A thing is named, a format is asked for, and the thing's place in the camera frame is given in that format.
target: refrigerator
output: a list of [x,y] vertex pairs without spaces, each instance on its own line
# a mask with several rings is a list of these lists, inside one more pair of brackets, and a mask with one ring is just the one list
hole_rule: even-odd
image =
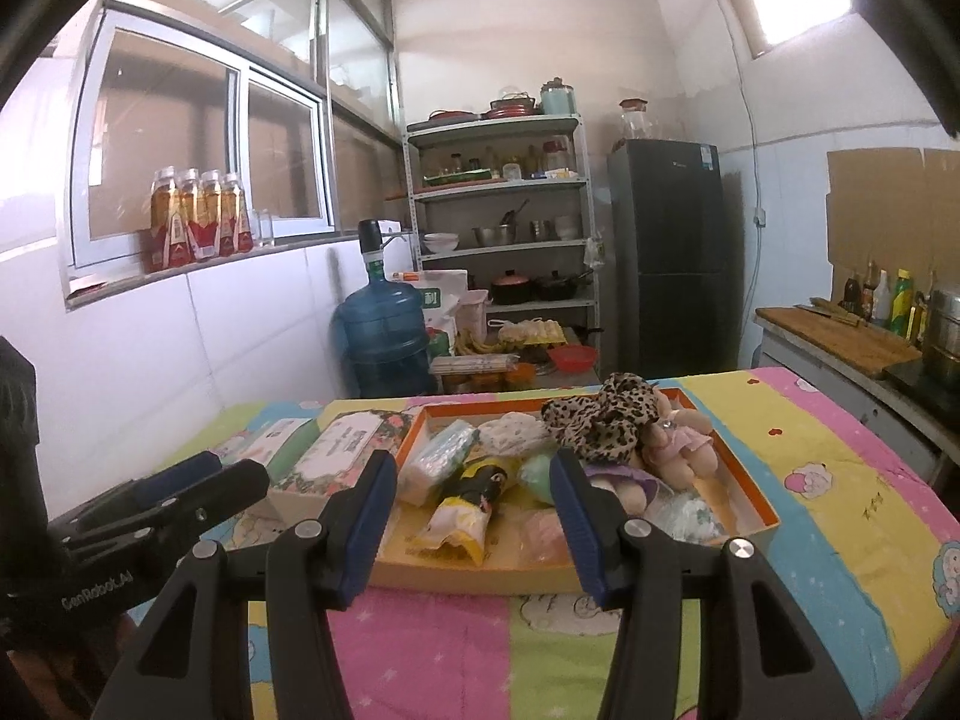
[[629,140],[608,157],[608,171],[617,369],[648,379],[728,370],[740,314],[736,228],[716,147]]

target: colorful tablecloth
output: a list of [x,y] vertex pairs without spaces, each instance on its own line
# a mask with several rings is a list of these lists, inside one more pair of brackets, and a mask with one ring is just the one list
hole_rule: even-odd
[[[922,480],[851,415],[783,368],[697,376],[681,386],[754,476],[782,524],[768,559],[829,649],[865,716],[902,717],[956,632],[960,525]],[[469,395],[513,399],[531,394]],[[414,400],[366,401],[399,410]],[[337,401],[251,404],[191,442],[213,445],[279,416],[357,410]],[[224,523],[229,544],[272,536]],[[699,608],[683,607],[677,716],[696,716]],[[587,596],[443,596],[368,589],[330,625],[357,720],[596,717],[618,613]],[[256,716],[275,718],[265,610],[251,605]]]

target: cardboard sheet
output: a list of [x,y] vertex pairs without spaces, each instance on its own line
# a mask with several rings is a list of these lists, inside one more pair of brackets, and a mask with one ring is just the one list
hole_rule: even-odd
[[862,148],[832,151],[827,163],[833,300],[852,274],[865,274],[870,259],[891,280],[908,269],[924,292],[930,271],[960,281],[960,152]]

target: shelf board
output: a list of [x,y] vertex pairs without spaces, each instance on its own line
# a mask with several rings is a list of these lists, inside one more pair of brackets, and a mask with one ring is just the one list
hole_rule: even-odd
[[440,202],[443,200],[459,200],[477,194],[509,194],[513,191],[549,191],[562,189],[579,189],[587,186],[585,178],[529,178],[520,181],[494,181],[490,184],[470,184],[458,187],[453,184],[439,189],[415,191],[416,202]]
[[445,251],[441,254],[422,255],[421,260],[424,262],[452,260],[456,257],[472,257],[474,254],[498,254],[501,251],[527,251],[532,248],[582,247],[586,243],[586,239],[577,239],[574,241],[530,241],[526,244],[510,244],[508,247],[456,248],[456,250]]
[[407,143],[415,148],[433,148],[444,143],[459,143],[492,138],[518,138],[527,135],[569,135],[580,124],[576,116],[520,116],[515,119],[480,119],[478,122],[447,124],[420,132],[409,132]]
[[515,311],[549,311],[557,308],[587,308],[594,305],[590,298],[573,298],[572,300],[531,300],[528,303],[517,303],[512,306],[498,306],[487,304],[488,314],[510,314]]

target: refrigerator door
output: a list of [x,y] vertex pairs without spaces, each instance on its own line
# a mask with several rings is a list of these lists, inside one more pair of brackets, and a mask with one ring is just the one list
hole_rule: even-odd
[[627,141],[642,274],[720,271],[727,220],[714,146]]
[[723,274],[640,274],[637,281],[637,348],[624,355],[637,361],[630,370],[646,379],[726,370],[731,322]]

